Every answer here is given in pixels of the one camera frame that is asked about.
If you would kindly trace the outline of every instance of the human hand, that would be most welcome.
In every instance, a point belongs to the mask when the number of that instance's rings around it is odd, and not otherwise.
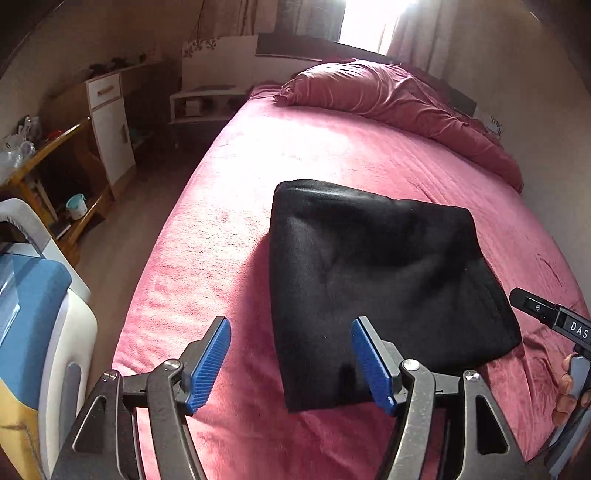
[[[569,355],[562,361],[562,368],[565,372],[569,371],[570,359],[574,357],[574,353]],[[558,382],[558,397],[556,398],[556,407],[552,412],[552,423],[555,426],[560,427],[566,423],[569,419],[570,414],[577,406],[577,399],[570,395],[570,391],[573,389],[573,379],[566,373],[562,376]],[[588,406],[591,401],[591,390],[589,390],[581,398],[581,406]]]

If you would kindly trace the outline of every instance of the bolt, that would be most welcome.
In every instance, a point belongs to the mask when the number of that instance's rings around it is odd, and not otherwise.
[[[170,358],[164,362],[165,370],[176,370],[180,366],[181,362],[179,362],[176,358]]]
[[[405,360],[404,362],[402,362],[402,365],[409,372],[416,372],[419,368],[421,368],[421,364],[419,362],[417,362],[416,360],[413,360],[412,358],[409,358],[409,359]]]
[[[102,374],[100,379],[103,382],[110,382],[111,380],[117,378],[117,375],[119,375],[119,372],[117,370],[107,370],[105,373]]]
[[[464,376],[469,382],[478,382],[480,380],[480,373],[476,370],[466,370]]]

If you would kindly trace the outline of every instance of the white cabinet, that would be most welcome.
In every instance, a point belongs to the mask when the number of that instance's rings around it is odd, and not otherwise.
[[[153,131],[163,124],[165,96],[158,100],[170,81],[174,83],[174,74],[164,63],[143,63],[107,73],[77,83],[46,102],[41,121],[47,131],[65,131],[92,118],[96,149],[117,199],[136,172],[128,120],[136,130]]]
[[[92,112],[96,142],[115,197],[125,188],[126,173],[135,167],[123,97]]]

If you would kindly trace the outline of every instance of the sunlight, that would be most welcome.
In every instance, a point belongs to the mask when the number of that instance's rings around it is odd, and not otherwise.
[[[416,0],[347,0],[339,43],[369,51],[387,51],[398,17]]]

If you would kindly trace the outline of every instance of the black cloth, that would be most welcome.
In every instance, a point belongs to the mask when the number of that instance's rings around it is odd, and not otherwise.
[[[360,315],[404,358],[444,374],[521,342],[464,208],[295,180],[275,190],[269,235],[273,331],[291,412],[371,400],[350,344]]]

